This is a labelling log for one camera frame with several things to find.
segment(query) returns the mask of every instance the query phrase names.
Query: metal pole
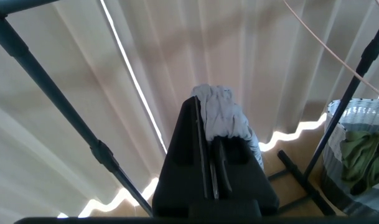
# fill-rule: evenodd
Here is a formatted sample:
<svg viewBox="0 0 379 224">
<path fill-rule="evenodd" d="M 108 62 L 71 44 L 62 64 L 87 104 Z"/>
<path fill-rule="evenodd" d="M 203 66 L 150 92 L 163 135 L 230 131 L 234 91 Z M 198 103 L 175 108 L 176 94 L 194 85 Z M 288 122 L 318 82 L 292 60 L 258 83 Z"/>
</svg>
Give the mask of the metal pole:
<svg viewBox="0 0 379 224">
<path fill-rule="evenodd" d="M 379 54 L 379 31 L 377 31 L 375 37 L 373 40 L 368 44 L 368 46 L 365 48 L 365 50 L 362 53 L 361 61 L 359 62 L 356 72 L 363 77 L 369 70 L 370 66 L 372 65 L 373 61 L 376 60 Z M 336 127 L 337 123 L 339 122 L 341 116 L 343 115 L 347 105 L 349 104 L 350 100 L 352 99 L 353 94 L 355 93 L 355 90 L 358 88 L 360 83 L 360 80 L 356 77 L 353 77 L 349 87 L 345 91 L 342 99 L 340 100 L 339 107 L 335 111 L 332 120 L 330 121 L 325 134 L 323 135 L 321 141 L 319 142 L 315 153 L 309 162 L 309 165 L 307 166 L 307 169 L 304 173 L 304 178 L 307 180 L 309 175 L 311 174 L 312 169 L 314 168 L 316 162 L 318 161 L 319 156 L 321 156 L 322 151 L 324 150 L 327 141 L 329 140 L 330 136 L 333 133 L 334 128 Z"/>
<path fill-rule="evenodd" d="M 31 54 L 25 42 L 19 37 L 4 17 L 0 17 L 0 45 L 10 56 L 18 61 L 22 68 L 30 75 L 30 77 L 32 77 L 41 90 L 50 98 L 58 110 L 88 143 L 98 162 L 103 164 L 111 173 L 113 173 L 121 184 L 126 187 L 131 195 L 138 201 L 142 208 L 145 209 L 149 216 L 152 216 L 151 206 L 131 183 L 123 170 L 121 170 L 108 146 L 98 140 L 94 133 L 92 133 L 90 128 L 75 111 L 74 107 L 69 103 L 54 81 L 52 81 L 40 63 Z"/>
<path fill-rule="evenodd" d="M 0 14 L 8 15 L 58 0 L 0 0 Z"/>
</svg>

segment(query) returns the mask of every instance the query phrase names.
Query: gray cloth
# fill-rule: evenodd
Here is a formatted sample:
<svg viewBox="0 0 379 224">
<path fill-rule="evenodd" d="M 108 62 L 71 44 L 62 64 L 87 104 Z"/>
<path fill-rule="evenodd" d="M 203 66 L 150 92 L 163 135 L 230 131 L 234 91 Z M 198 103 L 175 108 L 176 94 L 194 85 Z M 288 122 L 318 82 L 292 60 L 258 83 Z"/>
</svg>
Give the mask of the gray cloth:
<svg viewBox="0 0 379 224">
<path fill-rule="evenodd" d="M 257 136 L 249 126 L 249 121 L 241 107 L 233 102 L 231 89 L 202 84 L 194 87 L 190 95 L 197 96 L 200 100 L 200 114 L 206 140 L 211 142 L 215 136 L 240 137 L 246 140 L 260 167 L 264 170 Z"/>
</svg>

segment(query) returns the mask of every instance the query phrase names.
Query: green cloth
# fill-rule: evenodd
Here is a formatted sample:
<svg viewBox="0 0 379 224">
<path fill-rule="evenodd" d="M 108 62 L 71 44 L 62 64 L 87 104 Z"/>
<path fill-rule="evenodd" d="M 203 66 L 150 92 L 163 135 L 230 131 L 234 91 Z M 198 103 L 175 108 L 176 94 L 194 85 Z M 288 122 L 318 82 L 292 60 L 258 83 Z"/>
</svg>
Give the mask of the green cloth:
<svg viewBox="0 0 379 224">
<path fill-rule="evenodd" d="M 379 132 L 347 131 L 340 143 L 342 180 L 358 195 L 379 183 Z"/>
</svg>

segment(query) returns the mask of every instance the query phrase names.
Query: striped basket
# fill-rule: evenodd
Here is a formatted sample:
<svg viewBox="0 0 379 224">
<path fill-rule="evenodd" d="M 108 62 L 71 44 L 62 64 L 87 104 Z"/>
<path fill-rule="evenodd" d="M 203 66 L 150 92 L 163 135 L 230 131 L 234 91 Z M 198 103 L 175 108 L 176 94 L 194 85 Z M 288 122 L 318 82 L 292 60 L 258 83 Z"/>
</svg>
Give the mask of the striped basket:
<svg viewBox="0 0 379 224">
<path fill-rule="evenodd" d="M 336 112 L 340 100 L 327 107 L 325 129 Z M 352 99 L 334 129 L 323 152 L 321 189 L 326 197 L 347 215 L 379 215 L 379 184 L 359 196 L 341 181 L 342 162 L 340 142 L 346 131 L 379 131 L 379 100 Z"/>
</svg>

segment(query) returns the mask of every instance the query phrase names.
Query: wooden floor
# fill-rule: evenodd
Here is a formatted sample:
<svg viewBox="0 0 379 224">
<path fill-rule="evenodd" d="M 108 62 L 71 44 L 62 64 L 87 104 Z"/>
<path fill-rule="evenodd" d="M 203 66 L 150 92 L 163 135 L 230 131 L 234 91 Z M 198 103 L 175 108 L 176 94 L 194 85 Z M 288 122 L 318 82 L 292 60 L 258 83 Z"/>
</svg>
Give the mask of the wooden floor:
<svg viewBox="0 0 379 224">
<path fill-rule="evenodd" d="M 284 169 L 282 162 L 278 159 L 277 153 L 280 149 L 284 150 L 291 160 L 297 164 L 298 168 L 304 172 L 310 161 L 319 140 L 324 133 L 323 125 L 315 130 L 304 131 L 300 138 L 294 141 L 280 141 L 268 152 L 264 152 L 264 169 L 266 175 L 274 174 Z M 318 161 L 310 176 L 310 182 L 320 191 L 319 184 L 321 179 L 322 163 Z M 305 196 L 305 191 L 296 182 L 292 175 L 286 175 L 272 182 L 272 185 L 280 199 L 280 206 L 294 201 L 297 198 Z M 344 215 L 340 210 L 330 204 L 338 215 Z M 109 217 L 146 217 L 147 214 L 141 207 L 133 207 L 126 200 L 118 208 L 111 212 L 103 213 L 94 211 L 92 216 L 109 216 Z M 323 216 L 315 203 L 310 200 L 284 214 L 284 217 L 316 217 Z"/>
</svg>

